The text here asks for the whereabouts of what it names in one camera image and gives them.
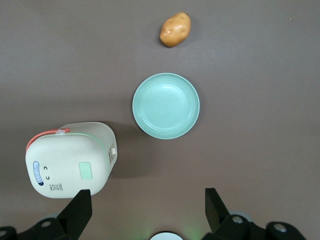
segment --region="plate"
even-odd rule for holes
[[[183,240],[179,235],[173,233],[173,232],[160,232],[153,237],[150,238],[150,240]]]
[[[152,137],[174,139],[196,123],[200,101],[196,89],[184,77],[159,73],[144,80],[132,102],[139,127]]]

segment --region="blue label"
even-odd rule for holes
[[[35,180],[38,182],[40,186],[44,184],[44,181],[42,181],[41,176],[40,176],[40,171],[39,171],[39,162],[34,161],[33,162],[33,172],[35,176]]]

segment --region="table surface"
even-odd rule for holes
[[[177,12],[191,32],[168,48]],[[320,236],[320,1],[0,1],[0,224],[19,232],[70,199],[32,187],[25,147],[65,124],[102,121],[118,159],[92,196],[81,240],[149,239],[210,228],[205,188],[265,227],[283,221]],[[158,73],[188,79],[200,114],[161,140],[135,122],[137,87]]]

